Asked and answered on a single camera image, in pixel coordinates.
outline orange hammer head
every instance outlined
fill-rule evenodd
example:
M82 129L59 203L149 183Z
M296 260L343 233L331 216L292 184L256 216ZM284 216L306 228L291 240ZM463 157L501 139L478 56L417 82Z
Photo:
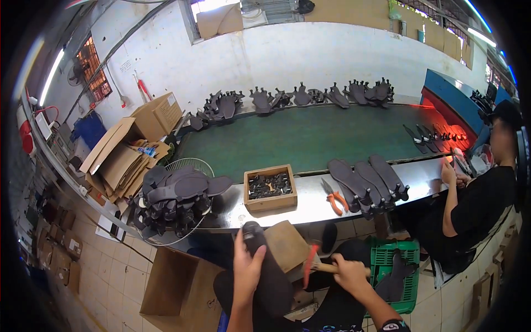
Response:
M304 277L303 277L303 287L302 289L308 288L308 282L310 281L310 270L312 267L312 261L315 254L317 254L317 250L319 250L319 244L313 243L312 248L310 250L310 253L308 254L308 258L306 259L306 263L304 264Z

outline orange pliers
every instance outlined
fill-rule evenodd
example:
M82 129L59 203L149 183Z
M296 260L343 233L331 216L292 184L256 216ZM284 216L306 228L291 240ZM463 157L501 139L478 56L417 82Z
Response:
M341 211L337 205L336 205L336 199L338 201L341 202L341 204L343 204L343 206L345 207L345 211L348 211L348 204L347 204L347 201L341 197L341 195L339 194L339 191L334 191L332 190L332 187L323 179L321 178L321 180L323 181L323 188L324 188L324 191L326 191L327 193L327 200L330 202L330 204L332 205L332 209L333 211L338 215L338 216L342 216L343 215L343 211Z

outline green conveyor belt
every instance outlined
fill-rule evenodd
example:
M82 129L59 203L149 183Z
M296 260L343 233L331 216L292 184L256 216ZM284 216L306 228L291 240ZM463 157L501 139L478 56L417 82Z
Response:
M236 183L253 169L291 164L294 173L327 168L333 158L351 165L372 154L386 160L423 155L402 126L415 134L416 124L432 128L434 108L391 105L389 109L351 105L290 108L269 116L248 116L226 125L214 125L183 137L178 157L203 159L216 176Z

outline stainless steel work table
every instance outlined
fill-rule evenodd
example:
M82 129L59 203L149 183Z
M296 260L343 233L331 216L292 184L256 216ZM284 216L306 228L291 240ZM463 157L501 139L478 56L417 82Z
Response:
M396 205L406 204L421 198L431 196L441 191L441 165L443 157L429 160L412 161L410 163L392 165L404 185L409 185L409 200L399 200ZM345 212L336 215L327 195L321 185L321 178L325 179L334 190L342 191L330 174L312 175L295 178L298 204L292 208L282 208L268 211L249 212L243 205L244 189L242 184L235 184L224 194L216 197L212 205L211 218L203 221L202 229L228 230L238 229L245 222L254 220L262 227L269 227L283 220L292 224L307 224L334 219L354 219L361 217L361 212Z

